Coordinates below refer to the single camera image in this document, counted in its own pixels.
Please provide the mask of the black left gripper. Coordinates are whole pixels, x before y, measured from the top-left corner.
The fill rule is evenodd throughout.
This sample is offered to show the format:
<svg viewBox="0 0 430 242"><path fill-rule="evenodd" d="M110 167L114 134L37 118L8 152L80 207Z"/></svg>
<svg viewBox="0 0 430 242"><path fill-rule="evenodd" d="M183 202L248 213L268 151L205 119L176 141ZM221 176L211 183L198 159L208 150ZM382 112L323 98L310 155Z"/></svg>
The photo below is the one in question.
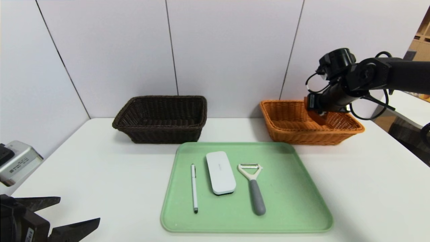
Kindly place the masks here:
<svg viewBox="0 0 430 242"><path fill-rule="evenodd" d="M58 203L60 197L57 196L14 198L1 195L1 241L46 241L50 223L35 212ZM100 220L95 218L55 227L48 242L80 242L98 228Z"/></svg>

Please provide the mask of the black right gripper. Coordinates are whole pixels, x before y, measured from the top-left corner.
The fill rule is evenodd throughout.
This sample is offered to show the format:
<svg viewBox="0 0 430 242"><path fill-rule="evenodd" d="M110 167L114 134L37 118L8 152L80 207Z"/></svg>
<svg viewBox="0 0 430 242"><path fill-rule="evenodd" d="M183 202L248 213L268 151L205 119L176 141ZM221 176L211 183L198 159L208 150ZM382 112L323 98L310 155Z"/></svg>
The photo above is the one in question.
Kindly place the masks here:
<svg viewBox="0 0 430 242"><path fill-rule="evenodd" d="M346 112L348 88L343 84L327 85L323 90L307 96L307 109L318 112Z"/></svg>

